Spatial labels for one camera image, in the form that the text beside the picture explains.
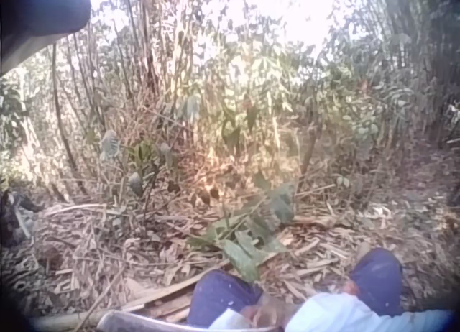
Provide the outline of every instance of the blue trousers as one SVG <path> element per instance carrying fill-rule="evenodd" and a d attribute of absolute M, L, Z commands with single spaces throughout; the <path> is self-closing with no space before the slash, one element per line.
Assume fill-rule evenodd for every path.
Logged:
<path fill-rule="evenodd" d="M 400 315 L 403 288 L 402 267 L 386 249 L 367 253 L 351 271 L 350 278 L 359 287 L 358 298 L 378 315 Z M 209 327 L 227 308 L 240 312 L 255 305 L 262 289 L 221 270 L 203 276 L 193 291 L 188 325 Z"/>

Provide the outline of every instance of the sunlight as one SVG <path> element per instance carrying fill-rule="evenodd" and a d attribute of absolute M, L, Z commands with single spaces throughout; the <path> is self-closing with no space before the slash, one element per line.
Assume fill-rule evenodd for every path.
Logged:
<path fill-rule="evenodd" d="M 101 2 L 107 0 L 91 0 L 93 8 L 98 8 Z M 249 4 L 257 5 L 259 12 L 265 16 L 273 18 L 282 17 L 286 23 L 284 41 L 301 41 L 305 45 L 315 45 L 313 55 L 321 50 L 321 45 L 328 33 L 330 21 L 327 20 L 332 11 L 334 0 L 247 0 Z M 205 14 L 216 22 L 221 3 L 212 3 L 205 7 Z M 243 0 L 230 0 L 228 15 L 233 19 L 234 24 L 244 22 L 244 2 Z M 111 25 L 115 19 L 119 30 L 127 25 L 127 15 L 122 11 L 107 10 L 104 17 L 106 22 Z"/>

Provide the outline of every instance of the sleeve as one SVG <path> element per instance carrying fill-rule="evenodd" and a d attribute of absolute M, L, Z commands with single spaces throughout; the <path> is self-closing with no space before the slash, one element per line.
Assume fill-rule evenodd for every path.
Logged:
<path fill-rule="evenodd" d="M 320 294 L 304 303 L 285 332 L 443 332 L 453 316 L 448 310 L 378 316 L 356 296 Z"/>
<path fill-rule="evenodd" d="M 448 310 L 427 310 L 419 313 L 403 313 L 393 318 L 378 317 L 381 322 L 376 324 L 375 332 L 442 332 L 453 318 Z"/>

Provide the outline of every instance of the twig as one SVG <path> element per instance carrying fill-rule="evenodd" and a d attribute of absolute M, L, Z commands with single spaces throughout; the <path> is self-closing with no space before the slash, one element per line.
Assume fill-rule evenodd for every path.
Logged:
<path fill-rule="evenodd" d="M 99 305 L 99 303 L 101 303 L 101 301 L 103 300 L 103 298 L 109 293 L 110 289 L 114 286 L 114 284 L 118 281 L 118 279 L 121 277 L 121 274 L 123 273 L 124 271 L 124 266 L 118 271 L 118 273 L 116 274 L 116 276 L 114 277 L 114 279 L 111 281 L 111 283 L 109 284 L 108 287 L 106 287 L 106 289 L 103 291 L 102 294 L 99 295 L 99 297 L 97 298 L 97 300 L 93 303 L 93 305 L 91 306 L 91 308 L 89 308 L 89 311 L 86 312 L 86 315 L 85 317 L 80 321 L 80 323 L 77 325 L 77 327 L 75 327 L 75 329 L 73 330 L 73 332 L 77 332 L 81 326 L 83 326 L 83 324 L 85 323 L 85 321 L 88 320 L 89 316 L 91 315 L 91 313 L 96 309 L 96 307 Z"/>

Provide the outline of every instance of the knee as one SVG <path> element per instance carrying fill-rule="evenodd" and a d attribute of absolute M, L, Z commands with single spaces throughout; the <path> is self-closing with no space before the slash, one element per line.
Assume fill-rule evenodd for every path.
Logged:
<path fill-rule="evenodd" d="M 196 284 L 197 288 L 215 287 L 218 283 L 227 280 L 231 275 L 221 269 L 213 269 L 206 273 Z"/>
<path fill-rule="evenodd" d="M 367 258 L 367 261 L 371 262 L 395 264 L 399 267 L 401 266 L 401 263 L 397 257 L 391 251 L 385 248 L 373 248 L 364 257 Z"/>

